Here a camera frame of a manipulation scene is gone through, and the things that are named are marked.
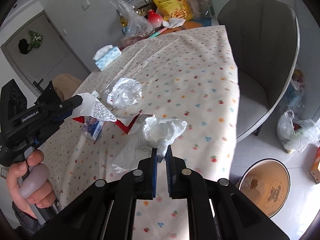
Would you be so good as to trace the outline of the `person's left hand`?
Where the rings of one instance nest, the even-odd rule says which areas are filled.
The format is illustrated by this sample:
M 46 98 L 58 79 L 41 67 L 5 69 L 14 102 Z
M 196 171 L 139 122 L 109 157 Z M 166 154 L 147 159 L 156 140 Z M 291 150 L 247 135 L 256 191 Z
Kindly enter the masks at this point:
M 48 208 L 56 200 L 43 160 L 43 152 L 35 150 L 25 161 L 12 164 L 7 176 L 7 187 L 16 207 L 35 219 L 32 207 Z

